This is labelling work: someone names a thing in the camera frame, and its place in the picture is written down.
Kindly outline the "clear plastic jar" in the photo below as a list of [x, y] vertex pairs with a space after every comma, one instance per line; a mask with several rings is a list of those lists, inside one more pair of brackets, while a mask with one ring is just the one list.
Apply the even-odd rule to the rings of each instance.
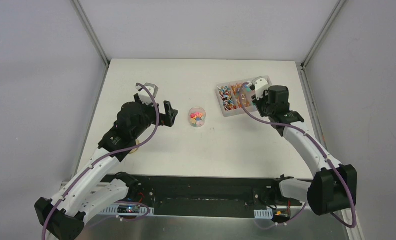
[[206, 112], [201, 107], [193, 107], [189, 110], [188, 119], [190, 126], [200, 128], [205, 124]]

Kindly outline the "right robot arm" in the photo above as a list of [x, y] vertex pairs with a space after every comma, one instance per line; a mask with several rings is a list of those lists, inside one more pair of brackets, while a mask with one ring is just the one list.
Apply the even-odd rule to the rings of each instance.
[[344, 165], [311, 136], [303, 117], [290, 110], [289, 90], [285, 86], [250, 83], [255, 91], [252, 102], [261, 117], [268, 117], [268, 125], [275, 128], [299, 153], [313, 176], [312, 182], [281, 177], [279, 186], [270, 190], [270, 200], [281, 205], [289, 198], [308, 204], [318, 216], [335, 215], [350, 209], [356, 221], [357, 171]]

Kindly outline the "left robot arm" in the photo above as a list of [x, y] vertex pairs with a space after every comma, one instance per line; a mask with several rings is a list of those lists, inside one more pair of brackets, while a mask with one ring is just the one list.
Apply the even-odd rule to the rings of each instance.
[[112, 180], [95, 193], [92, 189], [133, 149], [144, 145], [137, 138], [151, 125], [172, 127], [178, 111], [164, 101], [164, 113], [152, 97], [134, 95], [133, 102], [121, 106], [116, 121], [104, 134], [88, 163], [50, 199], [39, 198], [35, 212], [42, 225], [41, 238], [48, 234], [58, 240], [74, 240], [95, 215], [123, 199], [133, 202], [138, 196], [137, 180], [127, 173]]

